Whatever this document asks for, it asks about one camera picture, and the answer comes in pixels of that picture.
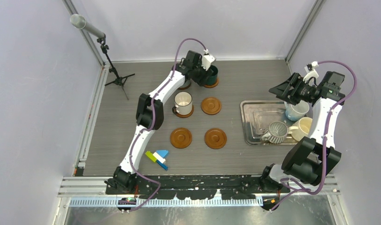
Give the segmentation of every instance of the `wood grain surface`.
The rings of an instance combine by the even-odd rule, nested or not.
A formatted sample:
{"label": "wood grain surface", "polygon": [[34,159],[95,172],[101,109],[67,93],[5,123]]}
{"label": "wood grain surface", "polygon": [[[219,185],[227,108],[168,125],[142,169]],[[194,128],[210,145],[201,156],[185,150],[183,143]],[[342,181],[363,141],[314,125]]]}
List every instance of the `wood grain surface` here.
{"label": "wood grain surface", "polygon": [[[207,89],[196,83],[186,91],[192,95],[195,111],[181,119],[171,112],[174,96],[164,105],[164,122],[150,139],[146,150],[169,150],[164,171],[143,156],[139,170],[147,175],[163,174],[261,174],[266,165],[282,163],[291,146],[250,146],[244,140],[240,103],[244,100],[275,100],[268,89],[285,81],[290,72],[283,60],[217,61],[220,82]],[[125,84],[128,101],[119,86],[105,87],[96,121],[84,175],[112,175],[124,158],[134,135],[138,98],[154,90],[169,74],[171,62],[118,63],[119,75],[132,73]],[[114,80],[109,74],[107,82]],[[201,108],[206,97],[222,102],[217,115],[207,115]],[[170,143],[171,132],[185,127],[192,132],[192,143],[176,149]],[[211,128],[225,131],[228,140],[222,149],[206,146],[204,135]]]}

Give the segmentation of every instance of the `tripod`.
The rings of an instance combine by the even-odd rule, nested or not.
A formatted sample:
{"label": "tripod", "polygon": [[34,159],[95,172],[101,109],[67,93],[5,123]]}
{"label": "tripod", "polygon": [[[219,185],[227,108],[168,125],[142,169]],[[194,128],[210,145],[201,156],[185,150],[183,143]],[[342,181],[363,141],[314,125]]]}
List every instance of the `tripod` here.
{"label": "tripod", "polygon": [[117,73],[117,70],[116,68],[113,66],[113,63],[112,61],[110,60],[109,56],[107,55],[107,51],[109,49],[109,46],[106,45],[106,42],[105,42],[105,37],[103,38],[98,38],[97,39],[97,42],[101,44],[101,50],[102,52],[105,54],[107,60],[109,61],[110,63],[110,69],[109,69],[109,73],[114,73],[114,75],[116,75],[116,79],[112,82],[109,82],[107,84],[105,84],[105,86],[108,86],[110,84],[116,84],[116,85],[119,85],[122,87],[123,91],[124,91],[124,94],[126,95],[126,98],[127,100],[129,100],[128,96],[127,96],[127,93],[126,91],[124,90],[124,84],[126,83],[127,79],[131,76],[134,76],[135,74],[131,74],[131,75],[128,75],[128,76],[119,76],[119,74]]}

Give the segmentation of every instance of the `yellow-green block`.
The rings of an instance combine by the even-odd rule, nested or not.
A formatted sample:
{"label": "yellow-green block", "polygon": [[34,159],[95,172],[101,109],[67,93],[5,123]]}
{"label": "yellow-green block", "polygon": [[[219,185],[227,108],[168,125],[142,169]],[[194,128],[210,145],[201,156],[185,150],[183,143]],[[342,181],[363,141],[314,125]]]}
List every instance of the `yellow-green block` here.
{"label": "yellow-green block", "polygon": [[146,151],[145,155],[148,156],[148,158],[150,158],[154,163],[157,161],[156,157],[150,151]]}

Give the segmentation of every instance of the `brown coaster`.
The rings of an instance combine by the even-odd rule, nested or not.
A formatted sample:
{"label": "brown coaster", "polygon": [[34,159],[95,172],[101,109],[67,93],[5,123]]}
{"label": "brown coaster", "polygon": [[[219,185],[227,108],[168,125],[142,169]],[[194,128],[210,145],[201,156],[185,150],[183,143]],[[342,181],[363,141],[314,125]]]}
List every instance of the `brown coaster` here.
{"label": "brown coaster", "polygon": [[216,97],[206,97],[201,104],[205,114],[215,115],[221,111],[222,104]]}
{"label": "brown coaster", "polygon": [[188,89],[190,86],[191,86],[192,82],[189,82],[189,85],[186,86],[186,87],[183,87],[183,88],[178,88],[178,90],[185,90],[185,89]]}
{"label": "brown coaster", "polygon": [[191,144],[192,134],[186,128],[177,128],[171,133],[170,142],[174,147],[184,149]]}
{"label": "brown coaster", "polygon": [[181,114],[177,113],[176,111],[174,111],[174,109],[175,109],[175,106],[173,107],[173,113],[176,116],[178,116],[179,118],[188,118],[188,117],[190,117],[193,114],[193,111],[195,111],[195,106],[192,105],[192,111],[190,113],[186,114],[186,115],[181,115]]}
{"label": "brown coaster", "polygon": [[207,130],[204,135],[204,141],[208,147],[212,149],[220,149],[227,143],[227,135],[225,132],[218,128]]}
{"label": "brown coaster", "polygon": [[214,88],[214,87],[216,87],[217,85],[218,85],[218,82],[220,81],[220,79],[217,77],[217,81],[215,82],[215,84],[213,84],[213,85],[210,85],[210,86],[208,86],[208,85],[204,85],[204,87],[205,88]]}

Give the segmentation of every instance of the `gray floor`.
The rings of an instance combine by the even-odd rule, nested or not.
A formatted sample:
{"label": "gray floor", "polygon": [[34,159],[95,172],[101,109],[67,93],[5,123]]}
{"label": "gray floor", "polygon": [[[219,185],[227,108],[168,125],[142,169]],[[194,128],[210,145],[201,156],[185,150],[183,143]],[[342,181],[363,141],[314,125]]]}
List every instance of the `gray floor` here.
{"label": "gray floor", "polygon": [[[258,174],[266,165],[281,163],[291,146],[250,146],[244,140],[240,103],[244,100],[275,100],[268,89],[282,83],[290,76],[283,60],[218,61],[219,85],[213,89],[192,83],[187,89],[193,96],[195,111],[192,116],[180,119],[172,114],[174,95],[164,106],[164,123],[153,135],[146,150],[169,150],[166,172],[147,157],[140,163],[140,172],[149,175],[163,174]],[[169,74],[172,63],[120,63],[115,65],[120,75],[129,78],[125,90],[105,87],[96,121],[84,175],[112,175],[124,158],[134,135],[138,97],[154,90]],[[107,82],[114,79],[110,74]],[[222,110],[214,116],[200,109],[206,97],[217,97]],[[193,141],[188,148],[176,149],[169,140],[171,132],[185,127],[192,132]],[[213,150],[204,143],[205,132],[210,128],[225,131],[225,147]]]}
{"label": "gray floor", "polygon": [[66,225],[333,225],[335,220],[324,195],[291,196],[271,213],[260,207],[141,208],[130,214],[117,208],[70,207]]}

